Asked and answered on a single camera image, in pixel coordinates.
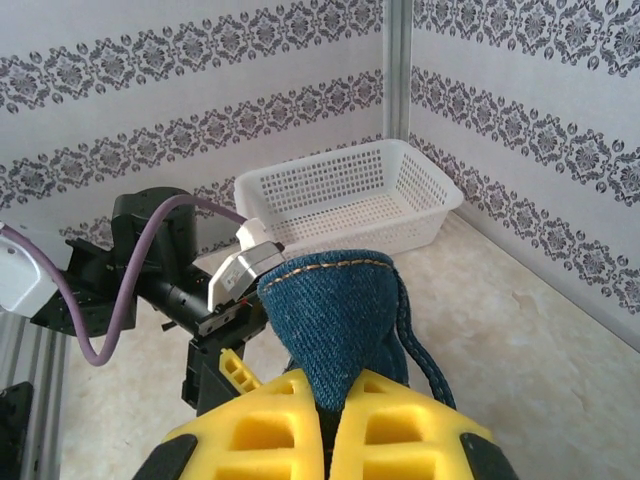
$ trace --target beige floor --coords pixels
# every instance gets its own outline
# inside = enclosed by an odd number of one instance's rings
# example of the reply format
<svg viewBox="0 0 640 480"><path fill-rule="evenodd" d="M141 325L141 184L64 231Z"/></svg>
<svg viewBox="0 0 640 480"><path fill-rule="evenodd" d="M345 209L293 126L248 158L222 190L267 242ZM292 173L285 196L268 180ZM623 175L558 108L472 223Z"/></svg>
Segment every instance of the beige floor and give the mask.
<svg viewBox="0 0 640 480"><path fill-rule="evenodd" d="M640 354L455 216L431 246L395 260L459 410L493 430L522 480L640 478ZM107 366L73 345L63 480L129 479L194 416L180 400L188 335L139 312ZM268 380L287 355L268 330L246 360ZM428 392L415 365L411 379Z"/></svg>

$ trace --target white plastic basket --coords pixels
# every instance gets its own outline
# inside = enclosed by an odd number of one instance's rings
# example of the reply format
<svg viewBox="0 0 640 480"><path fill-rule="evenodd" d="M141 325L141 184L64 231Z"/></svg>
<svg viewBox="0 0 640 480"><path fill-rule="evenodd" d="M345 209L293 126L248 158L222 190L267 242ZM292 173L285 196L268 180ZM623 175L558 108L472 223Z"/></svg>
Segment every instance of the white plastic basket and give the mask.
<svg viewBox="0 0 640 480"><path fill-rule="evenodd" d="M262 220L291 258L428 245L463 195L420 151L381 140L245 173L235 200L238 213Z"/></svg>

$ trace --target damask wallpaper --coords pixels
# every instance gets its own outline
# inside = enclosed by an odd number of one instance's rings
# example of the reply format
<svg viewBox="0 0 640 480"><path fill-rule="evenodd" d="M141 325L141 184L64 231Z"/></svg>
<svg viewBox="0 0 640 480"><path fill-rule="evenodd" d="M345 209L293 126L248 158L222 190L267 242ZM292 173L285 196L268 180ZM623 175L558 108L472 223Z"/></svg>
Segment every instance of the damask wallpaper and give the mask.
<svg viewBox="0 0 640 480"><path fill-rule="evenodd" d="M0 6L3 220L108 247L119 194L233 207L238 174L381 137L381 0L161 6ZM203 253L233 240L198 215Z"/></svg>
<svg viewBox="0 0 640 480"><path fill-rule="evenodd" d="M413 14L411 143L468 221L640 349L640 1Z"/></svg>

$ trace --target denim seam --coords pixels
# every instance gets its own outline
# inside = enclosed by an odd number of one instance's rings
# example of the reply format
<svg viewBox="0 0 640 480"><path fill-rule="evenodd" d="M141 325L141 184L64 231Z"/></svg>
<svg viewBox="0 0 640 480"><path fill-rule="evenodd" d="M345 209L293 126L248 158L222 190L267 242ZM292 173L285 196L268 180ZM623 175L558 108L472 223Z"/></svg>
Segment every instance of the denim seam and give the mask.
<svg viewBox="0 0 640 480"><path fill-rule="evenodd" d="M290 271L289 273L278 277L274 280L272 280L271 282L267 283L262 291L266 292L269 288L271 288L273 285L275 285L276 283L280 283L284 280L286 280L287 278L293 277L294 275L298 275L299 273L304 273L304 272L308 272L311 270L315 270L318 268L338 268L338 267L348 267L348 266L352 266L352 265L361 265L361 264L367 264L367 265L377 265L379 267L386 267L390 270L393 270L393 267L391 265L389 265L388 263L384 263L384 262L380 262L378 260L370 260L368 258L361 258L361 259L357 259L357 260L344 260L342 262L336 262L336 263L318 263L315 265L306 265L304 267L300 267L300 268L296 268L295 270Z"/></svg>

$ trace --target purple cable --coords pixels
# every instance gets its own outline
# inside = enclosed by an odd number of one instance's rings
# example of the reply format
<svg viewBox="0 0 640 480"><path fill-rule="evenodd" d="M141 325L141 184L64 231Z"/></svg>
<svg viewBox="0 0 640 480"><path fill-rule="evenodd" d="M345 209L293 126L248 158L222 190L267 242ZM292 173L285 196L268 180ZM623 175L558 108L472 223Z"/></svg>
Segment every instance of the purple cable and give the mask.
<svg viewBox="0 0 640 480"><path fill-rule="evenodd" d="M64 301L69 308L71 320L73 321L73 326L76 330L76 336L80 343L80 349L82 350L84 358L86 358L91 365L101 367L107 363L113 355L116 345L118 344L118 340L120 339L120 333L122 332L122 322L124 321L125 314L129 309L129 304L133 298L133 291L135 289L136 282L138 281L138 276L142 270L142 265L147 253L149 252L153 238L169 212L180 205L196 205L197 207L211 210L214 213L218 213L230 220L233 220L239 225L242 225L246 221L246 218L242 215L220 205L216 205L204 198L194 197L192 195L176 195L175 197L165 200L156 209L156 211L153 212L153 215L151 215L151 218L144 227L133 253L131 254L129 265L127 266L124 278L122 279L122 284L120 285L120 290L118 291L118 296L116 298L116 304L113 308L113 315L111 316L107 336L100 353L96 353L89 341L89 335L87 334L84 319L82 318L82 312L80 311L78 302L73 296L73 292L71 291L69 284L67 284L67 281L64 279L62 273L60 273L53 262L49 260L42 250L36 247L20 232L8 225L5 225L2 230L0 230L0 234L23 247L29 255L33 257L36 263L44 268L58 286L62 298L64 298Z"/></svg>

